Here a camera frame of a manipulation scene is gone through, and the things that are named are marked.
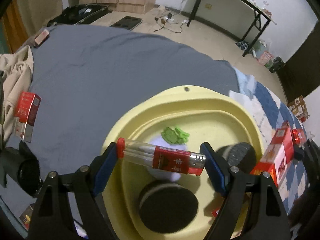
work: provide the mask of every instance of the gray bed sheet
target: gray bed sheet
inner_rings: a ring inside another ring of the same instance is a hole
[[[92,25],[50,31],[49,39],[32,49],[30,87],[42,98],[28,146],[43,179],[52,170],[65,174],[90,164],[117,120],[163,90],[196,85],[224,95],[239,92],[227,61],[162,36]],[[11,136],[7,146],[19,148],[19,141]],[[36,201],[10,177],[0,195],[17,218]],[[70,197],[73,216],[81,222]]]

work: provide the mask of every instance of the transparent lighter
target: transparent lighter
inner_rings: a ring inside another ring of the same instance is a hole
[[[153,169],[173,171],[184,174],[201,175],[205,155],[142,143],[125,138],[117,141],[117,155],[131,163]]]

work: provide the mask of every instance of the metal screw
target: metal screw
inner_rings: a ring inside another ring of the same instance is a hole
[[[270,173],[267,172],[267,171],[264,171],[262,174],[263,174],[263,176],[265,176],[266,178],[269,178],[269,177],[270,177]]]
[[[237,173],[239,171],[239,168],[236,167],[236,166],[231,166],[231,171],[234,172],[234,173]]]
[[[86,172],[88,170],[89,170],[89,166],[88,165],[83,165],[83,166],[80,167],[80,171],[81,172]]]
[[[55,171],[50,171],[48,176],[49,178],[54,178],[57,175],[57,173]]]

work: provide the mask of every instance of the green toy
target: green toy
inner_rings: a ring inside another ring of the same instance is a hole
[[[162,133],[162,138],[169,143],[170,145],[173,144],[183,144],[188,142],[188,137],[190,134],[184,132],[179,127],[175,127],[174,130],[170,127],[166,127]]]

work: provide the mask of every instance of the table leg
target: table leg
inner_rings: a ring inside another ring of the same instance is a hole
[[[246,36],[249,34],[249,32],[251,31],[251,29],[253,28],[253,26],[255,26],[257,20],[259,19],[260,14],[258,13],[258,15],[256,15],[256,11],[254,11],[254,20],[251,24],[251,26],[249,27],[249,29],[247,30],[247,32],[245,33],[245,35],[242,37],[241,41],[244,41],[244,39],[246,38]]]
[[[266,27],[269,25],[270,23],[270,19],[267,19],[267,22],[265,23],[265,25],[262,27],[261,31],[259,31],[258,35],[254,38],[254,40],[249,44],[248,48],[245,50],[245,52],[242,54],[242,57],[244,57],[245,55],[247,55],[250,51],[250,49],[253,47],[253,45],[256,43],[256,41],[258,40],[258,38],[261,36],[261,34],[264,32],[264,30],[266,29]]]
[[[251,26],[249,27],[249,29],[247,30],[247,32],[245,33],[245,35],[242,37],[241,41],[244,41],[244,39],[246,38],[246,36],[249,34],[249,32],[251,31],[251,29],[253,28],[256,20],[257,20],[257,19],[254,18],[254,21],[252,22]]]
[[[195,5],[194,5],[194,7],[193,7],[193,9],[192,9],[192,12],[191,12],[191,15],[190,15],[190,17],[189,17],[189,21],[188,21],[188,24],[187,24],[188,27],[189,27],[189,25],[190,25],[190,22],[191,22],[191,21],[195,18],[195,16],[196,16],[197,10],[198,10],[199,5],[200,5],[200,2],[201,2],[201,0],[196,0],[196,3],[195,3]]]

